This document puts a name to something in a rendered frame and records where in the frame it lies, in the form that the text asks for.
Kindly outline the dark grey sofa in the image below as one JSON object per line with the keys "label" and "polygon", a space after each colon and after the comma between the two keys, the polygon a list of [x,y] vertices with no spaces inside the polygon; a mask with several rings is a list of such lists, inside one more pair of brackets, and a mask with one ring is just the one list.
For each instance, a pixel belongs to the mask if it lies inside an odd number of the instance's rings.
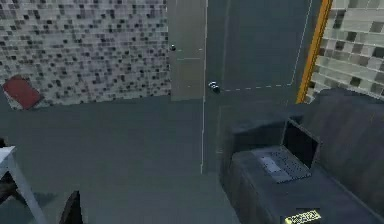
{"label": "dark grey sofa", "polygon": [[[293,119],[321,147],[311,176],[276,183],[252,150],[278,146]],[[220,183],[241,224],[284,224],[316,210],[316,224],[384,224],[384,101],[341,88],[240,120],[226,129]]]}

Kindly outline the grey open room door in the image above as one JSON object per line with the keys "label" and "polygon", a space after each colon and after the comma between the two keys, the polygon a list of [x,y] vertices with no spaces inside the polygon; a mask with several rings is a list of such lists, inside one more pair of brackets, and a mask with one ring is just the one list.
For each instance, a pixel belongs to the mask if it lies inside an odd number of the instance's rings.
{"label": "grey open room door", "polygon": [[[206,0],[168,0],[171,99],[203,96]],[[176,51],[170,45],[176,45]]]}

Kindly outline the dark grey room door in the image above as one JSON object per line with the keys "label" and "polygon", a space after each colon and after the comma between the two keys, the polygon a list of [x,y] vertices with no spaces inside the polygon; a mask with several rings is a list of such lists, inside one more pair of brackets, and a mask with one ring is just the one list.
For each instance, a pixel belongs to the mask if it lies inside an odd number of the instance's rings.
{"label": "dark grey room door", "polygon": [[[201,172],[231,123],[296,100],[321,0],[207,0]],[[215,81],[220,93],[208,84]]]}

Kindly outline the dark grey open laptop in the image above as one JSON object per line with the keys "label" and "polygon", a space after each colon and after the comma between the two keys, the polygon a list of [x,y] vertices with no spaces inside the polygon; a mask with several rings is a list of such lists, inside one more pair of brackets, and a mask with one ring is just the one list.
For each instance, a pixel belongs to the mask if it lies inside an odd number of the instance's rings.
{"label": "dark grey open laptop", "polygon": [[278,146],[252,150],[258,163],[278,184],[311,176],[321,142],[293,119],[285,122]]}

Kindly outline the yellow patterned flat object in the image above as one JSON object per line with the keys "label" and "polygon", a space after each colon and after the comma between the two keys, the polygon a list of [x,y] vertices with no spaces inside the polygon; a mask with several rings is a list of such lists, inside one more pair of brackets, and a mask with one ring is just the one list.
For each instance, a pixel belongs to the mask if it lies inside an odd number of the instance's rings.
{"label": "yellow patterned flat object", "polygon": [[288,216],[284,219],[284,224],[316,224],[322,216],[316,210],[309,210]]}

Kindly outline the red flat cushion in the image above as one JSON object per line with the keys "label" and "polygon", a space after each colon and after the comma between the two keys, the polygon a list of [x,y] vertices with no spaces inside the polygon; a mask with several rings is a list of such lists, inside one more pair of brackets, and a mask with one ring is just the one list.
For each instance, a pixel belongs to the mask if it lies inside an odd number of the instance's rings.
{"label": "red flat cushion", "polygon": [[25,78],[16,75],[7,80],[3,90],[23,109],[31,109],[42,100],[42,95]]}

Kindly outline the orange door frame strip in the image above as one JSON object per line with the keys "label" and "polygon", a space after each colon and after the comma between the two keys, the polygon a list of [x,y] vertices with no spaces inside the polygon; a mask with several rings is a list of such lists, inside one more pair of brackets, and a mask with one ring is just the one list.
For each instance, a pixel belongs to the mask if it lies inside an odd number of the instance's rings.
{"label": "orange door frame strip", "polygon": [[308,56],[296,98],[297,104],[303,103],[306,97],[332,3],[333,0],[321,0],[316,26],[308,50]]}

